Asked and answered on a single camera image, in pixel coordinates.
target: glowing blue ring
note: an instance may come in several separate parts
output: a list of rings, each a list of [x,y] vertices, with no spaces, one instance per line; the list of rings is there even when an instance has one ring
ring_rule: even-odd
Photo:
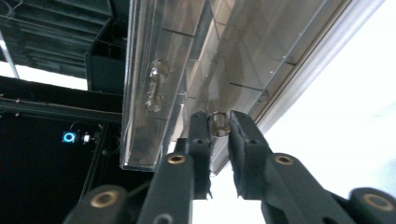
[[[76,139],[76,135],[74,133],[66,133],[64,135],[64,141],[67,143],[72,143]]]

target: blue light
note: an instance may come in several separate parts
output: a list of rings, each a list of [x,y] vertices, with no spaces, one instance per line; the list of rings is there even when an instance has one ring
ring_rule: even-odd
[[[64,142],[66,143],[74,143],[76,140],[75,133],[64,133]]]

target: ceiling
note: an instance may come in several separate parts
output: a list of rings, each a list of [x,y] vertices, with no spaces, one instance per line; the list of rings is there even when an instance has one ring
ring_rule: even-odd
[[[107,0],[0,0],[0,30],[15,64],[86,78],[85,54],[114,14],[110,5]]]

